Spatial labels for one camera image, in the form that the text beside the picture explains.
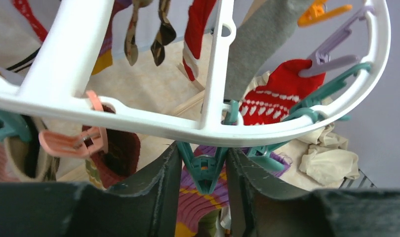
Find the dark brown sock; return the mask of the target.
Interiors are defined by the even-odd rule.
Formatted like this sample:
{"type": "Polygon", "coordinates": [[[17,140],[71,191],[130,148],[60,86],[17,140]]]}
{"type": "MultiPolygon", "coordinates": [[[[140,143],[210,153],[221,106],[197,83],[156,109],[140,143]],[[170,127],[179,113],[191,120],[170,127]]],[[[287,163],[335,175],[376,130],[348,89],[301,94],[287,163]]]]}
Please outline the dark brown sock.
{"type": "Polygon", "coordinates": [[[108,152],[100,151],[85,161],[89,181],[107,189],[137,171],[140,139],[135,133],[107,129],[108,152]]]}

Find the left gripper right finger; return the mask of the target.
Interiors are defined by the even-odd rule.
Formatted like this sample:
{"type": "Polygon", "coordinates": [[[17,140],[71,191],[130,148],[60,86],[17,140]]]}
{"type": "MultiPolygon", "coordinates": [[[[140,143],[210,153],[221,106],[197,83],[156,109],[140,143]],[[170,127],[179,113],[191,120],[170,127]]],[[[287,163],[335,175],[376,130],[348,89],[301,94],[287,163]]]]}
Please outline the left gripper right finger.
{"type": "Polygon", "coordinates": [[[400,190],[291,185],[230,149],[226,173],[235,237],[400,237],[400,190]]]}

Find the red white patterned sock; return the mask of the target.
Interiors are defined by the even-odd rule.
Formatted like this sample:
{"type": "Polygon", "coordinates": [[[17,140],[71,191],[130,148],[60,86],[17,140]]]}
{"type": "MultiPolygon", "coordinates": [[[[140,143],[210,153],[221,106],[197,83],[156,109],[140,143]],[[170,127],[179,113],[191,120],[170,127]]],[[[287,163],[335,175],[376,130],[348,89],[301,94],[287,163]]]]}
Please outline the red white patterned sock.
{"type": "Polygon", "coordinates": [[[326,73],[303,78],[299,72],[310,68],[311,60],[293,59],[281,63],[268,76],[266,85],[249,91],[241,101],[240,114],[244,125],[281,122],[290,109],[317,90],[326,73]]]}

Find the grey sock with black stripes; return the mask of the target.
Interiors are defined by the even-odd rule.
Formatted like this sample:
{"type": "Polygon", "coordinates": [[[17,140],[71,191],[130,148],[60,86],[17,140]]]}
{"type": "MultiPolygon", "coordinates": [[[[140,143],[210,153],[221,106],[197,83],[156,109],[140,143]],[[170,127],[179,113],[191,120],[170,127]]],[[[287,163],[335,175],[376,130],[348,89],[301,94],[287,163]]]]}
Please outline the grey sock with black stripes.
{"type": "Polygon", "coordinates": [[[239,101],[260,67],[294,33],[311,0],[267,0],[243,23],[230,45],[224,100],[239,101]]]}

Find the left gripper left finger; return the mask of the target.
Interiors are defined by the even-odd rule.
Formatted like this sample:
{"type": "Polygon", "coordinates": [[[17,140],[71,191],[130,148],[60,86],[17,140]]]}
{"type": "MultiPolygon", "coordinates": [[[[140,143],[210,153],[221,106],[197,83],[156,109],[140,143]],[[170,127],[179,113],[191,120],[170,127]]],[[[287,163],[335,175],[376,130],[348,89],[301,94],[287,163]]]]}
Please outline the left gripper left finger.
{"type": "Polygon", "coordinates": [[[105,191],[87,182],[0,183],[0,237],[172,237],[181,170],[173,143],[105,191]]]}

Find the white cream sock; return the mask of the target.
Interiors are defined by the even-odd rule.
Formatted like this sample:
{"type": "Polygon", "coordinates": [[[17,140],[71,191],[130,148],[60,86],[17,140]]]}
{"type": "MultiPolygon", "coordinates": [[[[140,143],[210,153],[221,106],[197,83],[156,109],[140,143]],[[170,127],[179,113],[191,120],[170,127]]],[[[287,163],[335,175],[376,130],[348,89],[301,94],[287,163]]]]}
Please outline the white cream sock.
{"type": "Polygon", "coordinates": [[[26,75],[60,6],[59,0],[0,0],[0,68],[26,75]]]}

